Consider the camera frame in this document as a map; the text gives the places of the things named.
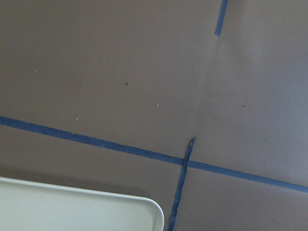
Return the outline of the cream bear tray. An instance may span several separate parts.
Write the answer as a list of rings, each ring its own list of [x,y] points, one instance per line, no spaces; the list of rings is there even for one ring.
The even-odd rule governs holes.
[[[2,177],[2,231],[162,231],[164,213],[145,197]]]

